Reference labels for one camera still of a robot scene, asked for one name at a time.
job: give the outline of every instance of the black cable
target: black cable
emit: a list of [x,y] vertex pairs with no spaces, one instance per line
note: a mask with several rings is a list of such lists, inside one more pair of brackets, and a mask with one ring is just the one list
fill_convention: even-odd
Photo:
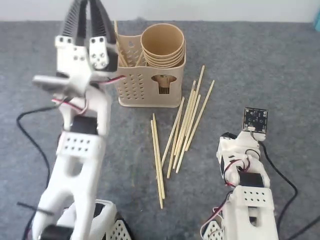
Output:
[[[251,132],[251,136],[254,140],[255,137],[254,137],[254,134],[253,132]],[[280,226],[281,226],[281,221],[286,213],[286,211],[288,210],[290,204],[292,204],[292,202],[296,199],[296,197],[298,196],[299,192],[298,192],[298,189],[297,187],[288,179],[286,178],[286,176],[284,176],[282,174],[282,172],[280,172],[277,167],[274,165],[274,163],[271,161],[271,159],[269,158],[268,156],[268,153],[267,153],[267,148],[265,146],[265,144],[261,141],[258,141],[256,140],[260,146],[262,147],[263,149],[263,152],[264,152],[264,155],[265,155],[265,158],[267,159],[267,161],[270,163],[271,167],[293,188],[294,190],[294,195],[290,198],[290,200],[284,205],[280,215],[279,215],[279,218],[278,218],[278,221],[276,223],[276,229],[277,229],[277,232],[278,232],[278,235],[280,236]],[[317,224],[318,222],[320,222],[320,216],[318,216],[317,218],[315,218],[313,221],[311,221],[309,224],[307,224],[306,226],[304,226],[302,229],[300,229],[299,231],[297,231],[295,234],[293,234],[292,236],[290,236],[289,238],[287,238],[286,240],[293,240],[295,238],[297,238],[298,236],[302,235],[303,233],[305,233],[308,229],[312,228],[315,224]]]
[[256,151],[256,150],[254,150],[254,149],[251,149],[251,148],[248,148],[247,150],[245,150],[245,153],[244,154],[247,154],[247,152],[248,151],[253,151],[253,152],[255,152],[258,156],[259,156],[259,161],[261,160],[261,156],[260,156],[260,154]]
[[21,206],[21,207],[24,207],[26,209],[31,209],[33,210],[34,212],[40,212],[40,213],[43,213],[43,214],[47,214],[48,216],[53,216],[55,215],[52,211],[47,211],[47,210],[44,210],[44,209],[41,209],[39,207],[35,207],[35,206],[32,206],[32,205],[29,205],[29,204],[26,204],[24,202],[20,202],[18,201],[16,203],[17,206]]
[[260,144],[260,146],[263,148],[263,152],[264,152],[264,155],[265,155],[265,158],[267,159],[267,161],[269,162],[269,164],[271,165],[271,167],[276,171],[277,174],[280,175],[280,177],[282,177],[283,180],[285,180],[294,190],[294,195],[290,198],[290,200],[284,205],[280,215],[279,215],[279,218],[278,218],[278,221],[276,223],[276,229],[278,231],[278,235],[280,236],[280,227],[281,227],[281,222],[282,222],[282,219],[284,218],[285,216],[285,213],[286,211],[288,210],[289,206],[292,204],[292,202],[296,199],[296,197],[298,196],[298,189],[297,187],[285,176],[283,175],[282,172],[280,172],[278,170],[278,168],[274,165],[274,163],[271,161],[271,159],[269,158],[268,156],[268,153],[267,153],[267,148],[266,146],[264,145],[263,142],[261,141],[258,141],[258,143]]
[[318,216],[315,220],[313,220],[312,222],[310,222],[309,224],[304,226],[302,229],[297,231],[295,234],[293,234],[291,237],[287,238],[286,240],[293,240],[293,239],[297,238],[301,234],[305,233],[309,228],[311,228],[312,226],[317,224],[319,221],[320,221],[320,216]]
[[[60,106],[60,104],[55,105],[55,106],[47,106],[47,107],[40,107],[37,108],[35,110],[31,110],[31,111],[26,111],[21,113],[17,118],[16,118],[16,124],[18,126],[18,128],[21,130],[21,132],[30,140],[30,142],[32,143],[32,145],[39,151],[39,153],[41,154],[43,161],[45,163],[45,166],[47,168],[47,177],[46,177],[46,184],[45,184],[45,188],[48,187],[49,184],[49,180],[50,180],[50,165],[49,165],[49,161],[48,158],[46,156],[46,154],[44,153],[44,151],[41,149],[41,147],[36,143],[36,141],[30,136],[30,134],[25,130],[25,128],[22,126],[22,124],[20,123],[21,119],[29,114],[34,114],[34,113],[42,113],[42,112],[46,112],[46,111],[50,111],[53,109],[56,109]],[[22,236],[22,240],[26,240],[28,238],[28,233],[29,233],[29,229],[31,226],[31,223],[35,217],[36,211],[33,212],[33,214],[31,215],[29,221],[27,222],[24,232],[23,232],[23,236]]]

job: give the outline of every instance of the circuit board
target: circuit board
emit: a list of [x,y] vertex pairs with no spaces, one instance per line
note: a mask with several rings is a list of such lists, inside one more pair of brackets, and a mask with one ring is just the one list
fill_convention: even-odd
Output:
[[267,132],[268,110],[246,107],[242,131],[265,134]]

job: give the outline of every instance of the utensil holder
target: utensil holder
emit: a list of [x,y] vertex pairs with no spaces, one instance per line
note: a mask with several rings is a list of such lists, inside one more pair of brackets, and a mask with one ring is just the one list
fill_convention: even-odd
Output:
[[[124,107],[176,108],[182,97],[182,80],[186,65],[186,47],[181,65],[172,68],[146,66],[144,57],[136,66],[142,54],[141,35],[118,36],[121,53],[129,67],[118,66],[118,74],[126,76],[115,84],[119,103]],[[169,78],[168,86],[159,86],[159,78]]]

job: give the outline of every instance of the brown paper cup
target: brown paper cup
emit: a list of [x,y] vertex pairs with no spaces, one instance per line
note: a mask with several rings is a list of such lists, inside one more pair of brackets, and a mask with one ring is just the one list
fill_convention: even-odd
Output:
[[183,32],[176,26],[159,23],[148,27],[141,36],[144,53],[155,59],[175,57],[185,44]]

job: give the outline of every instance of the white wall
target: white wall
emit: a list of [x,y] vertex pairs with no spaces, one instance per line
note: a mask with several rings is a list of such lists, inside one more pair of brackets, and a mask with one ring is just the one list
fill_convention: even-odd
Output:
[[[1,0],[0,21],[63,20],[71,0]],[[320,0],[102,0],[111,19],[312,22]]]

